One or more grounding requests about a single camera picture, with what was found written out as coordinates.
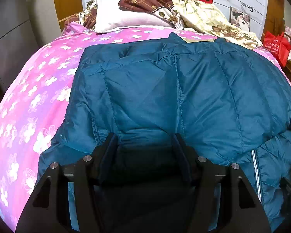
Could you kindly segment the blue puffer jacket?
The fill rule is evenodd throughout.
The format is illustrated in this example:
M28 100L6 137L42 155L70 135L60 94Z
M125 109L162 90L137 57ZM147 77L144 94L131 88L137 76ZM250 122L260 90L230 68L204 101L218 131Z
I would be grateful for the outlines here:
M64 121L38 176L75 162L115 133L125 148L185 143L218 165L237 163L272 230L283 222L280 180L291 174L291 86L258 53L224 39L168 38L87 47Z

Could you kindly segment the pink floral bed sheet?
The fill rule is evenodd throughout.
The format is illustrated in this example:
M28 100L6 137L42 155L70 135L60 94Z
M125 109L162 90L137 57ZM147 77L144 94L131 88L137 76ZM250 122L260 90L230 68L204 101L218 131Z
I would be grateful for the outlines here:
M10 229L15 230L40 178L39 157L50 148L64 121L74 75L84 50L99 44L168 38L171 33L187 43L218 39L166 27L135 27L102 35L83 30L55 39L29 58L0 103L0 217ZM252 51L282 72L268 51L263 48Z

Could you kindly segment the red shopping bag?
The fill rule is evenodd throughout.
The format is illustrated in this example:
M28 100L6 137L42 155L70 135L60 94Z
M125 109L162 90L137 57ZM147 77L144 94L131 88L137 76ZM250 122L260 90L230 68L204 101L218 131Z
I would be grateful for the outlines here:
M263 47L274 56L282 68L286 66L291 45L284 37L284 32L275 36L267 31L264 36Z

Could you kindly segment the grey refrigerator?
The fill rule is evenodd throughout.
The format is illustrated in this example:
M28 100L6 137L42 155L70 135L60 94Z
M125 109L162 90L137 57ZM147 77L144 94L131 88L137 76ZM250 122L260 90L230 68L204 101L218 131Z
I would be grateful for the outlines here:
M0 90L6 92L38 50L26 0L0 0Z

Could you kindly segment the framed wedding photo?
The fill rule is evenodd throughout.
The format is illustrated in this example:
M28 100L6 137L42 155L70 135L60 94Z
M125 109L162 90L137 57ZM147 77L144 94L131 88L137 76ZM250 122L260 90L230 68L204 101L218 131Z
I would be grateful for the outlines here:
M249 15L234 7L230 7L230 23L241 30L250 31Z

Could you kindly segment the cream floral quilt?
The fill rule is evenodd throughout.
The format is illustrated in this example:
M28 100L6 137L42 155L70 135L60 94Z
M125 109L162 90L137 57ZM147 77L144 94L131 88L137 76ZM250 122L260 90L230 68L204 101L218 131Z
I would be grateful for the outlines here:
M213 4L198 0L119 0L118 5L125 11L151 14L177 30L192 28L251 50L262 46L255 33L229 23Z

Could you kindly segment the white pillow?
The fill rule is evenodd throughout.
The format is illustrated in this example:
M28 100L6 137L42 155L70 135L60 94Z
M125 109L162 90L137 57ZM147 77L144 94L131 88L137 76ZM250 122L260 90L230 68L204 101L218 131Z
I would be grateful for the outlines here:
M155 15L144 12L122 10L118 6L120 0L96 0L97 16L94 25L96 33L108 33L121 28L135 26L163 26L172 27L168 22Z

